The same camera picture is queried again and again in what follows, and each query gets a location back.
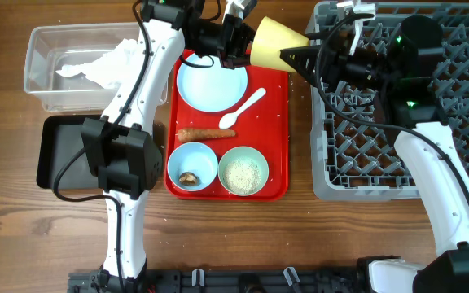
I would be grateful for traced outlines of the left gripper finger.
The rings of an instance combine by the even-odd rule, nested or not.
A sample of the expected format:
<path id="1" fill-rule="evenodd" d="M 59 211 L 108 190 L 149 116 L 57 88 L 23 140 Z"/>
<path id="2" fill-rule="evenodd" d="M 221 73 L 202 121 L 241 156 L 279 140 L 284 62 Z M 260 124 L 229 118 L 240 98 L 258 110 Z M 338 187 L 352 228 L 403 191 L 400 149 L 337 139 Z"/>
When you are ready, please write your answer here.
<path id="1" fill-rule="evenodd" d="M 222 45 L 226 53 L 245 53 L 254 40 L 255 30 L 234 15 L 226 15 L 222 22 Z"/>
<path id="2" fill-rule="evenodd" d="M 227 69 L 236 69 L 242 68 L 250 65 L 250 56 L 245 55 L 243 57 L 231 57 L 226 56 L 225 58 L 220 59 L 221 66 Z"/>

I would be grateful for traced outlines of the yellow plastic cup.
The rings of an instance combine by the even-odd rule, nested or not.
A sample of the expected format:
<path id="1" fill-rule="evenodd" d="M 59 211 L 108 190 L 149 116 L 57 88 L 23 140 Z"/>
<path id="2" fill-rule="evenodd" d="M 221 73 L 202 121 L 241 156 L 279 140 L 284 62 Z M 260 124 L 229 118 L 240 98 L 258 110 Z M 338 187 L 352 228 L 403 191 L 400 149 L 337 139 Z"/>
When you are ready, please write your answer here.
<path id="1" fill-rule="evenodd" d="M 307 37 L 266 16 L 260 22 L 253 39 L 250 64 L 260 68 L 296 72 L 281 59 L 281 50 L 308 44 Z"/>

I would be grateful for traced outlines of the light blue plate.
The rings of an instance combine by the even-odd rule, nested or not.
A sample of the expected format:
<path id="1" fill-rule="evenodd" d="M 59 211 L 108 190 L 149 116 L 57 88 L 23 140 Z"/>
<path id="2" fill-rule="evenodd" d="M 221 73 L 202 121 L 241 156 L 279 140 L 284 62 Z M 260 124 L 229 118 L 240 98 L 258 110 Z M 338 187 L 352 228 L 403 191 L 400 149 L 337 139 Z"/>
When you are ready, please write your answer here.
<path id="1" fill-rule="evenodd" d="M 244 96 L 248 87 L 246 68 L 223 68 L 217 57 L 196 54 L 188 56 L 186 61 L 204 65 L 204 68 L 193 68 L 182 64 L 178 69 L 178 93 L 190 107 L 201 112 L 223 112 Z"/>

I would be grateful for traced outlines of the white plastic spoon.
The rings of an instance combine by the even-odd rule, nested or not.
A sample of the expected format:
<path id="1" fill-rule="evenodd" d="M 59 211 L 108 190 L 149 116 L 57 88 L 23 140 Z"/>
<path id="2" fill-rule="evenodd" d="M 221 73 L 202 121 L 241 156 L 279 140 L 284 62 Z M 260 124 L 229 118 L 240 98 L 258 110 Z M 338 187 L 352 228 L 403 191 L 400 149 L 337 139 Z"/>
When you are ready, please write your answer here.
<path id="1" fill-rule="evenodd" d="M 249 109 L 253 104 L 258 102 L 260 99 L 262 99 L 266 95 L 266 89 L 264 88 L 259 88 L 256 90 L 244 103 L 242 106 L 240 106 L 236 111 L 227 113 L 225 114 L 219 121 L 218 127 L 219 129 L 229 129 L 232 127 L 239 116 L 245 112 L 247 109 Z"/>

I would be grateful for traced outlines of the orange carrot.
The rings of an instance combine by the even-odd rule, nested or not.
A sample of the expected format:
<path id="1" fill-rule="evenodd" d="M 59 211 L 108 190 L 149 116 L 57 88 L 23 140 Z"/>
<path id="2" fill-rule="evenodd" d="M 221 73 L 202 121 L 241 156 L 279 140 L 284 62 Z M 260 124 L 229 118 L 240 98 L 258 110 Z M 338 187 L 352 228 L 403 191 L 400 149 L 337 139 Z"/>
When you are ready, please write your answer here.
<path id="1" fill-rule="evenodd" d="M 216 138 L 231 138 L 236 132 L 231 129 L 196 129 L 184 128 L 177 131 L 177 139 L 182 142 L 198 142 Z"/>

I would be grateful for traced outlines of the white tissue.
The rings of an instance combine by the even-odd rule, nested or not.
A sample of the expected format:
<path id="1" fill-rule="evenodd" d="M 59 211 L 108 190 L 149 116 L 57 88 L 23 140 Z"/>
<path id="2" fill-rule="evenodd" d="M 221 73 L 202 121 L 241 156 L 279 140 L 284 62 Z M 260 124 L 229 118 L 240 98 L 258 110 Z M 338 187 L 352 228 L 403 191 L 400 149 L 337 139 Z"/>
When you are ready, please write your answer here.
<path id="1" fill-rule="evenodd" d="M 115 49 L 90 63 L 65 64 L 55 72 L 65 78 L 83 74 L 103 89 L 117 87 L 134 68 L 134 56 L 140 46 L 134 39 L 123 39 Z"/>

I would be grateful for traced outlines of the mint green bowl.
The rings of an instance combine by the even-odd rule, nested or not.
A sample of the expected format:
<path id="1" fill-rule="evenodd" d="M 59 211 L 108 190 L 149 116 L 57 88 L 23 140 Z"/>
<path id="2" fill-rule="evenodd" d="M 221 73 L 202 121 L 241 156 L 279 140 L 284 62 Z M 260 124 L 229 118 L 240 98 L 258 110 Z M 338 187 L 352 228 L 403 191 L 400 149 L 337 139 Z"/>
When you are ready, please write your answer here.
<path id="1" fill-rule="evenodd" d="M 238 159 L 238 158 L 249 158 L 252 159 L 256 162 L 258 165 L 258 168 L 260 169 L 261 172 L 261 181 L 260 185 L 256 189 L 256 191 L 253 194 L 250 195 L 237 195 L 235 193 L 232 193 L 230 190 L 227 189 L 224 180 L 223 180 L 223 172 L 228 165 L 229 162 L 232 160 Z M 220 159 L 219 165 L 218 165 L 218 178 L 222 186 L 232 195 L 237 195 L 237 196 L 242 196 L 242 197 L 247 197 L 247 196 L 252 196 L 255 195 L 257 192 L 261 191 L 263 187 L 266 185 L 267 180 L 269 179 L 270 175 L 270 168 L 267 163 L 266 158 L 257 150 L 249 146 L 237 146 L 229 151 L 227 151 Z"/>

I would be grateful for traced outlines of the light blue bowl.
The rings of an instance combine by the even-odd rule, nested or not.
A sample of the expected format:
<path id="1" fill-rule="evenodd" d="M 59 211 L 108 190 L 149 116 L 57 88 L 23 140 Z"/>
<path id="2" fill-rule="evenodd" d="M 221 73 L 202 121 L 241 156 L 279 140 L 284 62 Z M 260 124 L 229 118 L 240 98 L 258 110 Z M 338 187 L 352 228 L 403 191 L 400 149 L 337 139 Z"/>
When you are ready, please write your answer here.
<path id="1" fill-rule="evenodd" d="M 166 164 L 169 180 L 183 191 L 196 192 L 209 187 L 217 177 L 218 158 L 214 151 L 201 142 L 188 142 L 177 147 Z M 192 173 L 198 182 L 186 186 L 180 182 L 183 173 Z"/>

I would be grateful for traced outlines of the white rice grains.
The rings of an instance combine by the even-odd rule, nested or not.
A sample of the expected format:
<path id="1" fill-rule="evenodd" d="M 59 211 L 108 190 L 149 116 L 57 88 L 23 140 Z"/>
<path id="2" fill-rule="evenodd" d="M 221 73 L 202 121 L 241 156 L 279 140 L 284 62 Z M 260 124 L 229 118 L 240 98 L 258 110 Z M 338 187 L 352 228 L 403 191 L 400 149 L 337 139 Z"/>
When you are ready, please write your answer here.
<path id="1" fill-rule="evenodd" d="M 244 157 L 229 162 L 222 176 L 227 189 L 237 195 L 253 194 L 261 181 L 256 162 Z"/>

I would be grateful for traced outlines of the brown mushroom scrap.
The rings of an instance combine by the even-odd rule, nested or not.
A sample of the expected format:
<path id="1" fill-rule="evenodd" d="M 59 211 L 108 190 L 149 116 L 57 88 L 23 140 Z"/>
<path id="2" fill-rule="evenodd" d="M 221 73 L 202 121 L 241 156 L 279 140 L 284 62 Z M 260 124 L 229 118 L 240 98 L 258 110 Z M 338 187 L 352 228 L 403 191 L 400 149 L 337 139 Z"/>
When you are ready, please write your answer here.
<path id="1" fill-rule="evenodd" d="M 199 178 L 192 172 L 184 172 L 179 177 L 179 183 L 183 186 L 197 186 Z"/>

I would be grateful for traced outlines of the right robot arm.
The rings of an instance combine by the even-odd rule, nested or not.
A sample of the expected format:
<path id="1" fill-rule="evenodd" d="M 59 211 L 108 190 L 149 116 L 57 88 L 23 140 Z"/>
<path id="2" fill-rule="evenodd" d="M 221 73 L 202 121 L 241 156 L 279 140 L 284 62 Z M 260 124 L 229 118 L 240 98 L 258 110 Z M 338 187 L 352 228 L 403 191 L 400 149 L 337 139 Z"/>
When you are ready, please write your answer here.
<path id="1" fill-rule="evenodd" d="M 340 81 L 376 92 L 373 126 L 404 162 L 432 226 L 436 259 L 418 267 L 399 257 L 372 256 L 357 262 L 360 292 L 469 292 L 469 176 L 459 159 L 445 111 L 430 87 L 442 56 L 441 26 L 426 16 L 401 22 L 384 55 L 355 46 L 346 25 L 370 18 L 355 13 L 326 33 L 287 45 L 279 57 L 316 90 Z"/>

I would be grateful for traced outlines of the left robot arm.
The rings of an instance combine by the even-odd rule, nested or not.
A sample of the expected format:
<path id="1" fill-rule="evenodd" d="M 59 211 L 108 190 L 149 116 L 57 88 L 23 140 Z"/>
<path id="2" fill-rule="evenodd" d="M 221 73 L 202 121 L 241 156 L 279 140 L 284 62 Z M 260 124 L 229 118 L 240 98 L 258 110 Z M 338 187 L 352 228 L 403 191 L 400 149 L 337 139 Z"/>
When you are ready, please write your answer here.
<path id="1" fill-rule="evenodd" d="M 202 1 L 137 1 L 135 67 L 99 119 L 85 119 L 81 137 L 91 174 L 108 209 L 107 258 L 71 292 L 147 292 L 142 229 L 149 191 L 162 169 L 152 137 L 158 99 L 184 50 L 211 55 L 224 68 L 247 66 L 255 32 L 243 20 L 256 0 L 229 1 L 217 24 L 202 18 Z"/>

